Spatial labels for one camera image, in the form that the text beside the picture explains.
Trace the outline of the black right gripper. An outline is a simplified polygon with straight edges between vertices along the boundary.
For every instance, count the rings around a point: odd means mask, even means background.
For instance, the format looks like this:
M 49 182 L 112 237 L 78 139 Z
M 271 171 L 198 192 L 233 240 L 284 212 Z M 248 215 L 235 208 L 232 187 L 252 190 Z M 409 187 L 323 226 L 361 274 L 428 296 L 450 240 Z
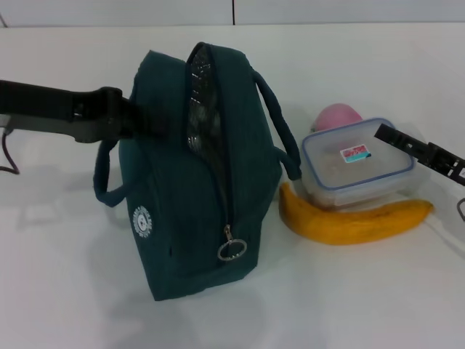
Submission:
M 433 171 L 464 185 L 464 160 L 434 143 L 423 143 L 397 129 L 381 124 L 375 138 L 414 157 L 418 163 L 428 164 Z

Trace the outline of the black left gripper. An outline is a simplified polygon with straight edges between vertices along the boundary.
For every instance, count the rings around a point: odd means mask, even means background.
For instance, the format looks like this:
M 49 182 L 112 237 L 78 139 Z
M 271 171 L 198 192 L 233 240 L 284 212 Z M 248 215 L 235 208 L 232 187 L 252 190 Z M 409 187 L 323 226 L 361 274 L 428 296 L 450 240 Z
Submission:
M 126 99 L 120 89 L 72 92 L 5 80 L 1 127 L 68 135 L 79 143 L 169 133 L 166 117 Z

